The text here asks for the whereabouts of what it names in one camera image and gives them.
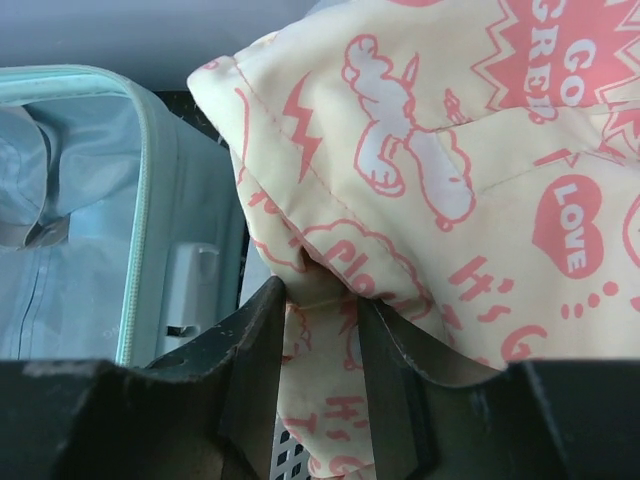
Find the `light blue hard-shell suitcase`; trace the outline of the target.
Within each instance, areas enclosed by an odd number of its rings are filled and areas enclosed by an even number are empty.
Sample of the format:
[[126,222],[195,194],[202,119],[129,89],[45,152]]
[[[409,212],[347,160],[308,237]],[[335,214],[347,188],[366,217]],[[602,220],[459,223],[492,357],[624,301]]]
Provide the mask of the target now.
[[232,313],[228,152],[88,66],[1,71],[1,356],[144,366]]

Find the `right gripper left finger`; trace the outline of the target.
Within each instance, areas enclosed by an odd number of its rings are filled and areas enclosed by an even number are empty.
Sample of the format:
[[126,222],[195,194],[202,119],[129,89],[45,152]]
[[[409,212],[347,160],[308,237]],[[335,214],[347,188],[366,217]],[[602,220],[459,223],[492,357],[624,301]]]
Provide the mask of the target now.
[[5,479],[265,479],[285,287],[145,368],[105,360],[1,365]]

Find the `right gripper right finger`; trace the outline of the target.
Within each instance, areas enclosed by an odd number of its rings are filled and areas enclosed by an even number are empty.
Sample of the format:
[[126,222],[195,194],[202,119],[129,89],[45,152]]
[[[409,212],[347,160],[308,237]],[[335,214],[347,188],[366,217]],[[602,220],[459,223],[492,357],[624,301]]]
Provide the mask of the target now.
[[380,479],[635,479],[639,365],[469,360],[374,300],[358,333]]

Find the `cream pink-print cloth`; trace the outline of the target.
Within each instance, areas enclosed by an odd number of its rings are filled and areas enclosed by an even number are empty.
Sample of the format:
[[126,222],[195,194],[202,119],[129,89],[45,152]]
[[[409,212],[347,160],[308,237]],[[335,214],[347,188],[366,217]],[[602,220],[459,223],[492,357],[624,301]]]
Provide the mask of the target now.
[[288,290],[278,412],[371,479],[356,300],[496,370],[639,354],[639,5],[349,1],[195,70]]

